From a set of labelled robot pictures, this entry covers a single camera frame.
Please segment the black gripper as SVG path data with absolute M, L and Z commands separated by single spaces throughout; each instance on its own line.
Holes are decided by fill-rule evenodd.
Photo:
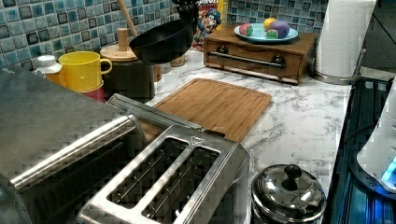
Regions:
M 171 2 L 177 6 L 177 13 L 182 21 L 196 21 L 199 0 L 171 0 Z

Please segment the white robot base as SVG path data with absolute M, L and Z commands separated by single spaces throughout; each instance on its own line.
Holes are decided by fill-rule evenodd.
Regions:
M 395 199 L 396 156 L 395 79 L 380 117 L 368 141 L 354 157 L 352 173 L 367 189 L 384 198 Z

